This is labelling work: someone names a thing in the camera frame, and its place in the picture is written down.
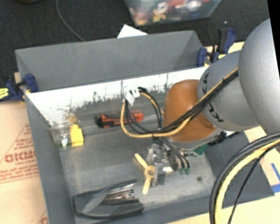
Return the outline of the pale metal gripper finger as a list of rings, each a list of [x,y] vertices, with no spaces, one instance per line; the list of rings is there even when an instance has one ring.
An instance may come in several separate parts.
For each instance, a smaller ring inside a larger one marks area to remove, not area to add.
[[[147,149],[147,155],[145,158],[149,166],[154,166],[155,168],[162,168],[159,150],[157,147],[149,147]]]
[[[153,177],[153,186],[163,185],[165,183],[166,172],[157,172]]]

